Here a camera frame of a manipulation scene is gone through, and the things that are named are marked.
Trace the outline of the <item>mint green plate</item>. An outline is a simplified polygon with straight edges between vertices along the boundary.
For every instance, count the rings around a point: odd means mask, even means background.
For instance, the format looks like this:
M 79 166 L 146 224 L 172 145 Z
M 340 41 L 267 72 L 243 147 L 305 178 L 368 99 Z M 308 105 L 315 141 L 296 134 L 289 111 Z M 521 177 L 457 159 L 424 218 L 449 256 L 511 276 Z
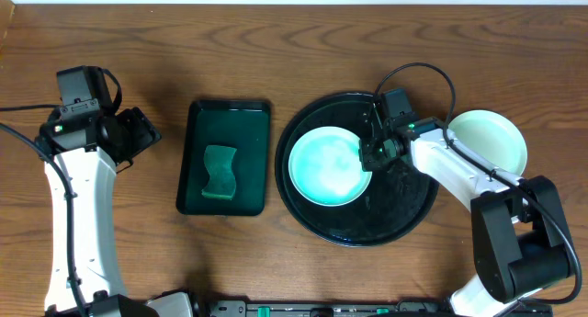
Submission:
M 506 117 L 490 110 L 471 110 L 454 118 L 449 128 L 486 160 L 510 173 L 524 173 L 528 156 L 526 141 Z
M 359 143 L 352 131 L 335 126 L 304 133 L 288 157 L 289 179 L 298 193 L 328 208 L 359 198 L 372 177 L 360 162 Z

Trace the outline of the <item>green scrub sponge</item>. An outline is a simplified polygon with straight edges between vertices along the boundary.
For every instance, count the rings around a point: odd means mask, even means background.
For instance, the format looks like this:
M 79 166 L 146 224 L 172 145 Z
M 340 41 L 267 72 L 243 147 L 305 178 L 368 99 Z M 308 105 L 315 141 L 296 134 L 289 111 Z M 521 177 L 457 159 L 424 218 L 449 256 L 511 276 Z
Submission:
M 232 164 L 236 149 L 221 145 L 209 145 L 204 152 L 203 162 L 209 174 L 207 184 L 202 188 L 204 198 L 232 200 L 236 193 L 236 178 Z

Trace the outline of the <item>black rectangular water tray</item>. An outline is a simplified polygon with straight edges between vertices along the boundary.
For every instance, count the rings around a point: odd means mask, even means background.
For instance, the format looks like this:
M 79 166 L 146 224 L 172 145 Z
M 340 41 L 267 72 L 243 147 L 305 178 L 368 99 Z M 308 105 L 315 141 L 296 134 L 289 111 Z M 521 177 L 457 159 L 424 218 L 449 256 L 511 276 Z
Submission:
M 270 106 L 262 101 L 199 100 L 188 111 L 176 197 L 185 215 L 256 216 L 265 207 Z M 209 145 L 236 149 L 232 200 L 204 198 L 209 180 L 203 156 Z

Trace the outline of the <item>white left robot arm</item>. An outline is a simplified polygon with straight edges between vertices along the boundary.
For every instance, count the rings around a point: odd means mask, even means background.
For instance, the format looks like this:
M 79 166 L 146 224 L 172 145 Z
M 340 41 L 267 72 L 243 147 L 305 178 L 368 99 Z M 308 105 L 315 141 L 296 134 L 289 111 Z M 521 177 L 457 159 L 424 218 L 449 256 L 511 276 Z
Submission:
M 46 315 L 193 315 L 182 290 L 147 301 L 129 298 L 119 271 L 112 207 L 117 167 L 160 138 L 138 108 L 118 115 L 57 108 L 40 127 L 35 142 L 48 158 L 53 228 Z

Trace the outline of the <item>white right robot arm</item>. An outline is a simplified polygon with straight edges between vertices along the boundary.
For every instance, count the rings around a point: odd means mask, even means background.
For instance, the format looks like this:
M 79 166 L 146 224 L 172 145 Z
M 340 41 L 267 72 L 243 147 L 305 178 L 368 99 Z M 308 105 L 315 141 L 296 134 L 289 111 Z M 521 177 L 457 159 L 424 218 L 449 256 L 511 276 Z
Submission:
M 454 292 L 459 316 L 504 316 L 559 305 L 582 287 L 582 267 L 555 185 L 509 173 L 460 142 L 439 119 L 381 121 L 359 142 L 368 172 L 397 160 L 428 175 L 470 212 L 475 276 Z

